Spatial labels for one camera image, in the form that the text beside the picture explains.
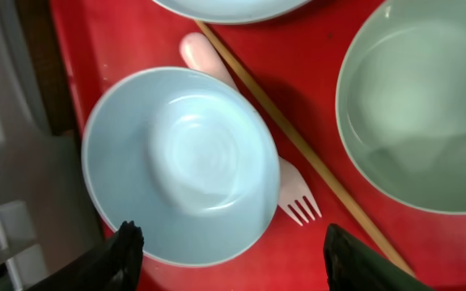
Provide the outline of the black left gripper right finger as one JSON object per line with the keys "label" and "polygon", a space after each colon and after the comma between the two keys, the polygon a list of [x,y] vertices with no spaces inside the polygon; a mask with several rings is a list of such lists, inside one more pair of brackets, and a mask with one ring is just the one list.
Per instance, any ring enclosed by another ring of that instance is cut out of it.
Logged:
{"label": "black left gripper right finger", "polygon": [[328,226],[324,261],[330,291],[431,291],[337,224]]}

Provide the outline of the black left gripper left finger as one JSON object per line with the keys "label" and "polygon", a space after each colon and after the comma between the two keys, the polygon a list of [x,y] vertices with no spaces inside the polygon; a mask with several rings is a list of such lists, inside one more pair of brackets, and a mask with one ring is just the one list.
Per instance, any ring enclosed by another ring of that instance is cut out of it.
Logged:
{"label": "black left gripper left finger", "polygon": [[142,229],[125,221],[113,236],[29,291],[135,291],[142,268]]}

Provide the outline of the light blue bowl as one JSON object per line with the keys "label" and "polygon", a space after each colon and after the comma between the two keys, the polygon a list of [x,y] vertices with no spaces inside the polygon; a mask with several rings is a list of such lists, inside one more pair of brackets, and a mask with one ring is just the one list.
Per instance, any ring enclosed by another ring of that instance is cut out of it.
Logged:
{"label": "light blue bowl", "polygon": [[108,88],[87,119],[82,166],[105,223],[134,222],[144,254],[170,265],[234,259],[277,208],[278,154],[260,114],[187,68],[139,71]]}

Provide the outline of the green bowl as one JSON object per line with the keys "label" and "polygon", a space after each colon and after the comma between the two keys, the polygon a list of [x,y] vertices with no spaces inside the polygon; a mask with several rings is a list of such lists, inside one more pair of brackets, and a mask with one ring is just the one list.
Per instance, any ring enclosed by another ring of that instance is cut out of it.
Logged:
{"label": "green bowl", "polygon": [[385,196],[466,214],[466,0],[391,0],[352,40],[337,80],[351,162]]}

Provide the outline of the white plastic fork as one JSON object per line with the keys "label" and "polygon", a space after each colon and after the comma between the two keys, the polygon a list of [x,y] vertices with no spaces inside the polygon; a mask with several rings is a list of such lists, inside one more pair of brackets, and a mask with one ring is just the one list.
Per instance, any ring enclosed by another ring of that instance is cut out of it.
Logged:
{"label": "white plastic fork", "polygon": [[[180,55],[190,69],[208,74],[239,92],[221,57],[203,34],[192,32],[184,36],[180,42]],[[281,186],[278,206],[300,226],[303,221],[308,223],[309,219],[314,221],[316,217],[322,217],[299,170],[282,157],[279,158],[279,166]]]}

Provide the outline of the wooden chopstick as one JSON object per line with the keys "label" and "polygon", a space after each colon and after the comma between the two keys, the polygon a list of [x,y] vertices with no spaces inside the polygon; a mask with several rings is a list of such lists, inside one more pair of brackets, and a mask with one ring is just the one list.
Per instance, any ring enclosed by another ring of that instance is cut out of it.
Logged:
{"label": "wooden chopstick", "polygon": [[371,237],[379,249],[394,263],[398,268],[415,277],[413,269],[406,263],[394,246],[385,238],[383,233],[374,224],[374,222],[366,215],[364,210],[359,206],[356,200],[345,190],[342,184],[337,180],[335,175],[321,161],[315,151],[299,134],[296,128],[285,118],[282,112],[277,108],[274,102],[258,85],[253,76],[242,66],[235,56],[228,50],[222,41],[213,33],[213,31],[202,21],[196,20],[196,25],[208,38],[214,48],[218,51],[224,61],[232,68],[239,79],[244,83],[256,100],[267,111],[269,116],[274,120],[278,127],[290,139],[299,152],[316,170],[317,174],[330,187],[333,193],[346,207],[349,213],[359,223],[359,225]]}

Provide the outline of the light blue round plate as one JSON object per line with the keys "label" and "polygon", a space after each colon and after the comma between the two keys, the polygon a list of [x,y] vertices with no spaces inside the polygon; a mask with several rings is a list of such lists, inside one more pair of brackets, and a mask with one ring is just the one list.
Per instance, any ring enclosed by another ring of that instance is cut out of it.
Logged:
{"label": "light blue round plate", "polygon": [[310,0],[154,0],[185,18],[207,23],[257,23],[294,11]]}

